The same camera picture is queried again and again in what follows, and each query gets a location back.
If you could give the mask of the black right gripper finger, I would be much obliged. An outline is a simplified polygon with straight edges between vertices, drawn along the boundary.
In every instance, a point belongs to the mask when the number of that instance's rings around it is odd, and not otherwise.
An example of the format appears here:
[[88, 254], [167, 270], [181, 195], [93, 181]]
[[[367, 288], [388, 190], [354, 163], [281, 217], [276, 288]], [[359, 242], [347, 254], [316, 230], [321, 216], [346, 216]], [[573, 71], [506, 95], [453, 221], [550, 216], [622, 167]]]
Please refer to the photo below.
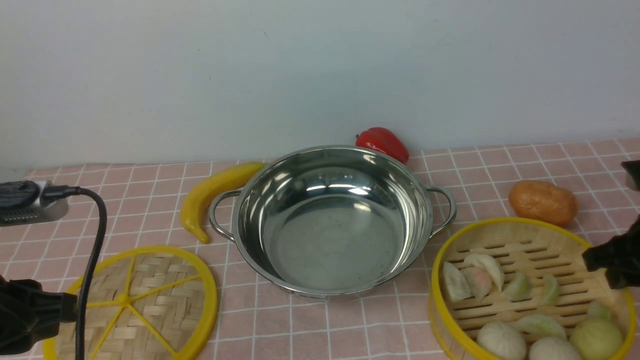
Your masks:
[[640, 287], [640, 218], [623, 234], [582, 253], [588, 272], [601, 269], [612, 290]]

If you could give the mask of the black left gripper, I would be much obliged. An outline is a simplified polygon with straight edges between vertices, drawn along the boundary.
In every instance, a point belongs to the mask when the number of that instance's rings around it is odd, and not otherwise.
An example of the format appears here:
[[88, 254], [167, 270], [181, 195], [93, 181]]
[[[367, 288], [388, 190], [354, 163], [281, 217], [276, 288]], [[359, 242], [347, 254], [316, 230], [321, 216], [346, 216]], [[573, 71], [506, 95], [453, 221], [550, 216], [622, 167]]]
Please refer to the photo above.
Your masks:
[[44, 291], [32, 279], [0, 278], [0, 354], [28, 353], [43, 340], [57, 337], [61, 324], [78, 318], [78, 296]]

